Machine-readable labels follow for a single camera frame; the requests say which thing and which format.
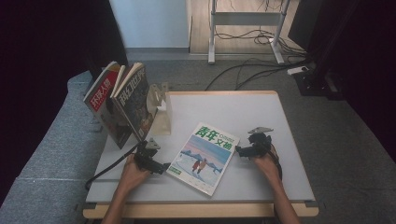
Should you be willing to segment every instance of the white plug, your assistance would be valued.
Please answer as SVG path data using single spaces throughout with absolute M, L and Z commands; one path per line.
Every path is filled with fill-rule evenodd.
M 296 67 L 296 68 L 291 68 L 288 70 L 288 75 L 294 75 L 297 73 L 302 73 L 302 72 L 306 72 L 309 69 L 305 66 L 301 66 L 301 67 Z

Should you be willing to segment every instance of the cable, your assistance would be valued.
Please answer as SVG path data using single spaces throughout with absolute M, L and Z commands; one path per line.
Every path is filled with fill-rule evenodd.
M 131 150 L 129 150 L 127 153 L 125 153 L 121 158 L 119 158 L 117 161 L 115 161 L 113 164 L 109 165 L 105 170 L 101 171 L 99 174 L 95 175 L 93 178 L 89 179 L 87 181 L 87 183 L 85 183 L 85 189 L 89 190 L 91 187 L 92 182 L 97 179 L 99 176 L 107 173 L 109 170 L 113 169 L 116 165 L 118 165 L 120 162 L 122 162 L 125 158 L 127 158 L 129 155 L 131 155 L 134 150 L 139 147 L 140 145 L 142 145 L 144 143 L 144 141 L 141 141 L 139 143 L 137 143 L 136 145 L 134 145 L 134 147 L 131 148 Z

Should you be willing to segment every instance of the standing magazine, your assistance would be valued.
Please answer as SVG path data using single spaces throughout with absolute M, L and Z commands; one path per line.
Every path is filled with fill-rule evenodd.
M 200 122 L 167 173 L 212 196 L 239 138 Z

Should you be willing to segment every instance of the gray carpet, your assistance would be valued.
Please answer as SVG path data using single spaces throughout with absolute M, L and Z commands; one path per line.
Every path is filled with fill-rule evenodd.
M 144 63 L 149 83 L 168 81 L 170 91 L 203 91 L 220 72 L 242 62 Z M 240 80 L 263 69 L 244 67 Z M 224 74 L 210 90 L 233 90 L 237 72 L 234 69 Z M 69 80 L 64 106 L 14 182 L 1 207 L 0 223 L 86 221 L 82 216 L 87 195 L 84 184 L 93 175 L 106 141 L 106 132 L 82 103 L 90 81 L 89 73 Z M 255 79 L 241 90 L 272 90 L 279 94 L 319 203 L 319 214 L 302 218 L 303 223 L 396 223 L 396 165 L 347 102 L 301 96 L 293 77 L 286 71 Z M 223 221 L 261 223 L 256 219 Z M 190 222 L 221 223 L 218 219 Z

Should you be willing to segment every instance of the wall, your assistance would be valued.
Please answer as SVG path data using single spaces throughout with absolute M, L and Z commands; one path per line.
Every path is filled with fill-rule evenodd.
M 188 48 L 190 0 L 110 0 L 125 48 Z

